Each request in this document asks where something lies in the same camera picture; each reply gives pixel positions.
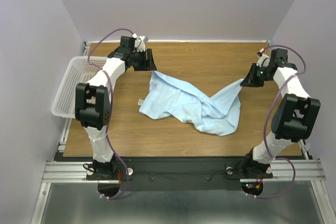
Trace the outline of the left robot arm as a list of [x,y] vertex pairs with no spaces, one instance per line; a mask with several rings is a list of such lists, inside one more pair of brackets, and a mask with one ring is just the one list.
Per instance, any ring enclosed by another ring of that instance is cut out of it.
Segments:
[[146,48],[147,36],[122,36],[119,46],[112,51],[105,64],[75,91],[75,118],[88,134],[93,161],[85,165],[91,175],[110,179],[116,175],[115,154],[108,140],[108,126],[112,116],[113,87],[116,80],[129,68],[135,71],[154,71],[152,50]]

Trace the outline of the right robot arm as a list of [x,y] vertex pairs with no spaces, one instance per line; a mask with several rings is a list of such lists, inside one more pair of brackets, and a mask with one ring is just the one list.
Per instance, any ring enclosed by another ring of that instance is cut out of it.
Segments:
[[303,88],[294,63],[288,61],[290,48],[282,45],[271,45],[270,55],[265,49],[258,51],[258,61],[252,64],[248,75],[240,84],[242,87],[263,87],[266,81],[274,81],[279,91],[267,114],[263,141],[252,148],[245,156],[241,170],[244,175],[253,177],[270,171],[271,162],[286,147],[306,140],[313,130],[321,102],[312,98]]

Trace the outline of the light blue towel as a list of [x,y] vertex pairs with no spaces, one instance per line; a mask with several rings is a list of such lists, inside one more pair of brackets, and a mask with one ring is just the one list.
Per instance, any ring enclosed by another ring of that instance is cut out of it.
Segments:
[[193,124],[200,132],[230,135],[239,124],[242,81],[239,79],[209,97],[186,81],[155,71],[139,113],[153,120],[173,116],[182,123]]

